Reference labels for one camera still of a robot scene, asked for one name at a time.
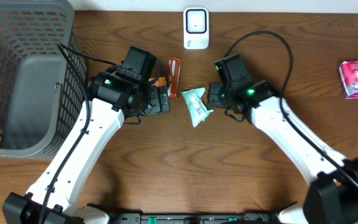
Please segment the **orange Kleenex tissue pack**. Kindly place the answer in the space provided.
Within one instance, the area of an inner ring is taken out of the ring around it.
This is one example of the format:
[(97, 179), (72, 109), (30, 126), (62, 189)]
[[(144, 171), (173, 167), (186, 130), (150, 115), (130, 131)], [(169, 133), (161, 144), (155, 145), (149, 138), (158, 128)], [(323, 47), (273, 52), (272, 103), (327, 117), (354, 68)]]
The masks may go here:
[(167, 85), (167, 81), (165, 77), (160, 77), (155, 83), (153, 83), (153, 86), (166, 86)]

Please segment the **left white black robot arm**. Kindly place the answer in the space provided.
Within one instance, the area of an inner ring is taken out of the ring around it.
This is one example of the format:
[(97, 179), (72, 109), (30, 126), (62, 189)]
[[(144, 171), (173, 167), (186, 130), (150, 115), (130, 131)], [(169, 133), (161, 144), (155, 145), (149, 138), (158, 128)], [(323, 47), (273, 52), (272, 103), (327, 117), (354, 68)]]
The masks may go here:
[(100, 72), (89, 81), (89, 100), (45, 172), (25, 195), (10, 193), (2, 206), (7, 223), (109, 223), (111, 214), (78, 208), (83, 186), (102, 150), (126, 118), (168, 113), (167, 87)]

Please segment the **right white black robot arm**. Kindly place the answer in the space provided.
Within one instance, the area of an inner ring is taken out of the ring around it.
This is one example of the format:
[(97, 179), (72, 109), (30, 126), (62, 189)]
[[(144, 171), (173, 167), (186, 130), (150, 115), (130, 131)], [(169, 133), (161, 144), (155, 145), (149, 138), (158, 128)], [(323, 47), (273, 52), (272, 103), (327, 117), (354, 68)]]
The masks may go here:
[(358, 158), (347, 159), (309, 129), (269, 82), (230, 86), (212, 82), (208, 104), (237, 114), (263, 131), (300, 171), (305, 201), (278, 212), (281, 223), (358, 222)]

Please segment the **red snack bar wrapper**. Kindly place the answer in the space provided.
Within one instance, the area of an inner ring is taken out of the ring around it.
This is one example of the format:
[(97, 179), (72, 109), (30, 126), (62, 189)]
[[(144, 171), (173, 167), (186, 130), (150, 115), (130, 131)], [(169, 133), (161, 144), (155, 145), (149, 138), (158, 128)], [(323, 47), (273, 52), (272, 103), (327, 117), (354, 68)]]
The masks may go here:
[(169, 76), (168, 76), (168, 95), (169, 98), (176, 99), (178, 91), (178, 81), (181, 72), (183, 60), (177, 57), (169, 58)]

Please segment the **green wet wipes packet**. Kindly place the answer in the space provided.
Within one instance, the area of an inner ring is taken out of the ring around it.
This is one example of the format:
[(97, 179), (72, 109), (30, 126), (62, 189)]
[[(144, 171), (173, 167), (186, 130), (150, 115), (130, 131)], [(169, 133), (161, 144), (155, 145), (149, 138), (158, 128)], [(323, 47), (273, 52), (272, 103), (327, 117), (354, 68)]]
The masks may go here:
[(203, 103), (202, 97), (205, 91), (205, 87), (202, 87), (183, 91), (181, 93), (190, 112), (191, 122), (194, 128), (213, 112), (213, 110), (207, 109)]

